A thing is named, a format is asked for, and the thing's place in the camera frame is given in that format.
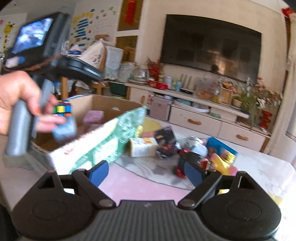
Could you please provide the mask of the person left hand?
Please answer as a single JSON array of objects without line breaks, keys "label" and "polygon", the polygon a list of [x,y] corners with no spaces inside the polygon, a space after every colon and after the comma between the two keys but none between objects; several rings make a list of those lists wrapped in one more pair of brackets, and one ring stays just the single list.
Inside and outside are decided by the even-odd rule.
[{"label": "person left hand", "polygon": [[1,76],[1,135],[8,134],[12,107],[19,99],[24,100],[29,112],[38,118],[36,131],[50,133],[58,125],[66,123],[63,116],[53,115],[53,107],[58,100],[50,94],[46,105],[40,106],[41,89],[24,71],[16,71]]}]

